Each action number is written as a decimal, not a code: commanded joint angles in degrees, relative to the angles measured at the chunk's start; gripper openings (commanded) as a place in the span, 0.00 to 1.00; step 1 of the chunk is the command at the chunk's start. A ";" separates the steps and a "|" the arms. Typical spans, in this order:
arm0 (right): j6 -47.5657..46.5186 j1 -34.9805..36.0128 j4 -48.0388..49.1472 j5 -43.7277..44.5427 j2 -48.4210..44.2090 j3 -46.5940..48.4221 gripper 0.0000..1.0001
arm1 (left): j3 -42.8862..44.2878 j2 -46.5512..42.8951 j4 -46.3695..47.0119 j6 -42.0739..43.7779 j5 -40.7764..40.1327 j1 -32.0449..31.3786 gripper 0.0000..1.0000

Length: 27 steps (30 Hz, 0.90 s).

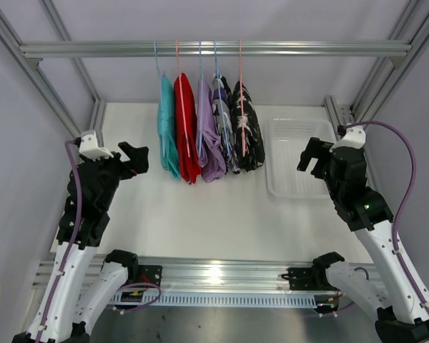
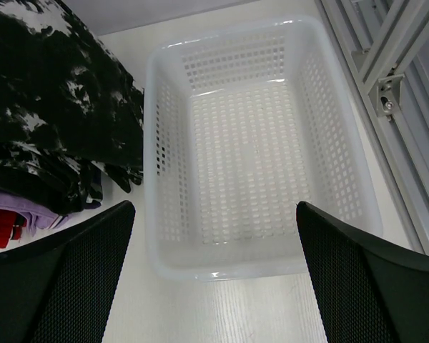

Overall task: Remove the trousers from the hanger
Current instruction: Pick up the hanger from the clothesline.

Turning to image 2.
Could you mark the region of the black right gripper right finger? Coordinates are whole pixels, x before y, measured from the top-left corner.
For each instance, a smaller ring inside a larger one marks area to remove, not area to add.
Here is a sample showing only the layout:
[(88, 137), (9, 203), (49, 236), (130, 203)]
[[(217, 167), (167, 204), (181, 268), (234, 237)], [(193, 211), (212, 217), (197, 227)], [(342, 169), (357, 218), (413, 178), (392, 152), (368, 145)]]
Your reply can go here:
[(308, 202), (296, 220), (328, 342), (429, 342), (429, 256)]

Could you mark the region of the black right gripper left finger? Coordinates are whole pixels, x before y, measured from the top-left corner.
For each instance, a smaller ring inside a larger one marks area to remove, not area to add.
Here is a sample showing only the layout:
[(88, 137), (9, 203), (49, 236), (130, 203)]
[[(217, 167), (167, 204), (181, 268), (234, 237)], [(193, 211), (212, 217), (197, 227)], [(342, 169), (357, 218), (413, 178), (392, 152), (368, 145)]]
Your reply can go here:
[(0, 342), (101, 342), (134, 217), (123, 201), (0, 253)]

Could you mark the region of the red trousers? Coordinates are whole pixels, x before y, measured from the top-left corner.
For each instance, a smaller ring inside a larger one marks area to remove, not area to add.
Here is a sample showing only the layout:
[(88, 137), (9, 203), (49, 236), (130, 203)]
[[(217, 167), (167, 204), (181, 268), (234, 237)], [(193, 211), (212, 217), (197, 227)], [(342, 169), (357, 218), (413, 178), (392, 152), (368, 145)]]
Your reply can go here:
[(7, 247), (10, 240), (20, 239), (25, 224), (20, 214), (0, 209), (0, 249)]

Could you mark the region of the white plastic mesh basket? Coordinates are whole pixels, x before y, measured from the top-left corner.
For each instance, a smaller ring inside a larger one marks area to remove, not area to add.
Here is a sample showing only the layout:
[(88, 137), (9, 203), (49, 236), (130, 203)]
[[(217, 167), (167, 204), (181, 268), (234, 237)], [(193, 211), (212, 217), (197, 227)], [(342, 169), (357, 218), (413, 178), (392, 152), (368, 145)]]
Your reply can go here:
[(383, 233), (345, 77), (311, 16), (157, 47), (143, 141), (147, 253), (164, 278), (304, 272), (299, 202)]

